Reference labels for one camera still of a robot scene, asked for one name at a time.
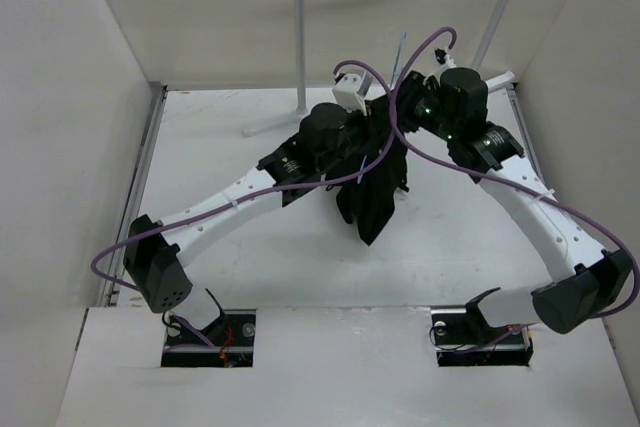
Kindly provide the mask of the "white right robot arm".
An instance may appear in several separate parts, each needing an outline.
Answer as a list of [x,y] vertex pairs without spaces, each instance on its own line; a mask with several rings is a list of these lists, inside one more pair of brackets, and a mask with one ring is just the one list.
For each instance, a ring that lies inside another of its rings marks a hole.
[[408,73],[391,105],[398,130],[423,129],[444,140],[448,167],[469,175],[509,215],[536,250],[549,279],[541,285],[494,288],[469,301],[464,331],[483,343],[500,328],[542,323],[566,334],[607,315],[637,266],[626,249],[611,251],[591,237],[534,171],[524,148],[488,120],[489,88],[465,67],[440,77]]

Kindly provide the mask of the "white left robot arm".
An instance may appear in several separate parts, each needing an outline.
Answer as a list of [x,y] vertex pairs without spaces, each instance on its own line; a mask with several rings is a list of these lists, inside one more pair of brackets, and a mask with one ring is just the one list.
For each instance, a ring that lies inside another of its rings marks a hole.
[[218,193],[181,213],[129,227],[124,266],[154,314],[169,313],[190,325],[206,346],[224,334],[225,313],[197,287],[190,264],[215,242],[247,222],[285,208],[320,187],[349,187],[379,170],[393,141],[388,113],[367,103],[349,112],[335,103],[312,108],[297,133]]

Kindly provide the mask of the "translucent blue clothes hanger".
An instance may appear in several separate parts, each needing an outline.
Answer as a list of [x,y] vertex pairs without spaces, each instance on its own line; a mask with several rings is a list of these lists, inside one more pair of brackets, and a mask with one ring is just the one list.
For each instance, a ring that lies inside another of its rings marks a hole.
[[[398,48],[397,48],[397,52],[396,52],[396,56],[395,56],[395,60],[394,60],[394,64],[393,64],[393,68],[392,68],[392,71],[391,71],[391,77],[390,77],[390,81],[389,81],[389,84],[388,84],[390,89],[393,89],[393,87],[395,86],[395,83],[397,81],[397,78],[398,78],[398,75],[399,75],[399,72],[400,72],[400,61],[401,61],[401,58],[402,58],[402,52],[403,52],[404,46],[406,44],[407,38],[408,38],[408,30],[405,30],[403,32],[403,34],[401,35],[401,37],[400,37],[400,41],[399,41],[399,44],[398,44]],[[366,167],[366,164],[367,164],[367,156],[364,156],[363,159],[362,159],[361,166],[360,166],[359,170],[363,170]],[[356,183],[360,184],[362,179],[363,179],[363,177],[364,177],[364,174],[359,175],[356,178]]]

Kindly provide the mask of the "black trousers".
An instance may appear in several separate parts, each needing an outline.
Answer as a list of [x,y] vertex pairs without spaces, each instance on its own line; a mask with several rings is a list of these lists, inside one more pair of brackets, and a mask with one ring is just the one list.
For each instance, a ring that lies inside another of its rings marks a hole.
[[[381,139],[366,153],[352,154],[329,171],[325,179],[341,178],[363,169],[382,151],[390,135],[388,117],[389,102],[385,96],[367,102],[373,116],[375,131]],[[359,238],[370,246],[394,215],[394,194],[397,190],[408,192],[407,147],[397,138],[377,167],[361,178],[338,184],[336,205],[349,225],[355,225]]]

